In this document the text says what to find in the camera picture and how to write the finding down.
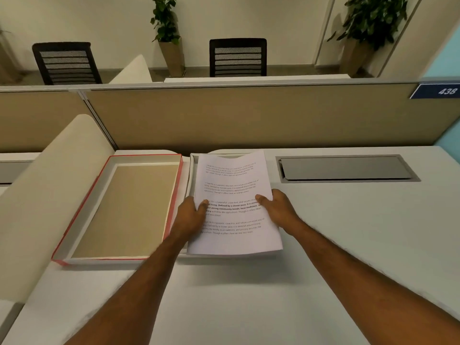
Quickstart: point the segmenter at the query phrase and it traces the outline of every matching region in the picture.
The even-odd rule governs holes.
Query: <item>paper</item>
[[[244,255],[282,249],[278,227],[255,195],[273,199],[264,152],[228,159],[200,154],[195,206],[209,200],[202,232],[187,254]]]

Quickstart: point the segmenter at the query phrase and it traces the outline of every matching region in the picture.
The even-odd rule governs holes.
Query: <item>blue sign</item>
[[[460,83],[422,83],[411,99],[460,98]]]

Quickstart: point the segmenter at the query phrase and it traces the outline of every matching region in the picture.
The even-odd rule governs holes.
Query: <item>plant pot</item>
[[[358,40],[347,39],[340,61],[340,73],[353,77],[371,59],[374,52],[374,48],[367,41],[359,43]]]
[[[0,43],[0,84],[15,83],[21,77],[20,72],[16,69],[10,56]]]
[[[168,65],[169,75],[171,77],[182,77],[185,74],[184,51],[182,49],[182,39],[179,44],[172,42],[159,42],[161,52]]]

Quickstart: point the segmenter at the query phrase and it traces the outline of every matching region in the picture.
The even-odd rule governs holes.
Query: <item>office chair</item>
[[[101,84],[89,42],[44,42],[32,51],[45,85]]]
[[[267,40],[210,40],[209,75],[267,76]]]

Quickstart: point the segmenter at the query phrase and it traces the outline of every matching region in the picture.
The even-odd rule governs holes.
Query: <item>white curved divider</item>
[[[0,299],[25,303],[114,150],[79,115],[0,196]]]
[[[140,84],[140,83],[152,83],[152,77],[150,75],[149,67],[142,54],[139,54],[129,63],[126,68],[120,71],[118,75],[114,77],[111,84]]]

